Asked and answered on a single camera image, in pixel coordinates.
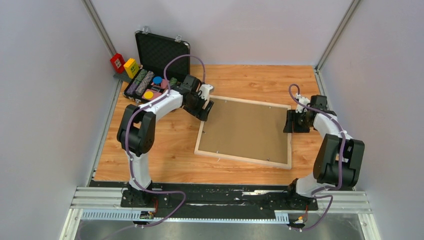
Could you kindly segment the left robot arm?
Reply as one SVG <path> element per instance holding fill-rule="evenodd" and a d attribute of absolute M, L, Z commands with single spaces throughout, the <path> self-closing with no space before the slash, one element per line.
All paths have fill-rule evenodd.
<path fill-rule="evenodd" d="M 187 75 L 182 83 L 167 89 L 154 100 L 125 108 L 117 132 L 117 140 L 128 159 L 130 180 L 123 197 L 132 204 L 149 206 L 157 191 L 152 190 L 149 151 L 155 141 L 157 122 L 170 112 L 182 108 L 200 121 L 207 121 L 214 102 L 214 87 Z"/>

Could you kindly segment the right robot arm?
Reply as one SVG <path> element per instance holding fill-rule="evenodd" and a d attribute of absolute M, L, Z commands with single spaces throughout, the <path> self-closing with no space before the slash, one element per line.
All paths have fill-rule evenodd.
<path fill-rule="evenodd" d="M 315 199 L 315 194 L 332 190 L 345 190 L 356 186 L 365 143 L 350 136 L 338 121 L 334 111 L 328 109 L 327 98 L 313 95 L 311 98 L 297 93 L 295 110 L 288 110 L 284 133 L 309 133 L 316 130 L 322 143 L 313 164 L 312 173 L 296 178 L 287 187 L 286 204 L 298 209 Z"/>

